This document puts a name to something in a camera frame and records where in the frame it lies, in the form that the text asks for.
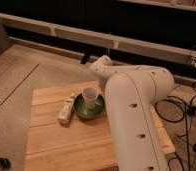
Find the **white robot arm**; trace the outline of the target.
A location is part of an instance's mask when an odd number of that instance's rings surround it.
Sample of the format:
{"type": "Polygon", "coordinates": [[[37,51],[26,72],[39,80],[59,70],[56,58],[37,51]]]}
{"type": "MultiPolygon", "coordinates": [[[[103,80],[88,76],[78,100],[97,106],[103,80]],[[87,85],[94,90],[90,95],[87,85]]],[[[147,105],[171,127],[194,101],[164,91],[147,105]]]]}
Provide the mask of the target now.
{"type": "Polygon", "coordinates": [[[172,92],[171,72],[150,65],[115,65],[106,55],[90,70],[104,90],[119,171],[169,171],[151,106],[172,92]]]}

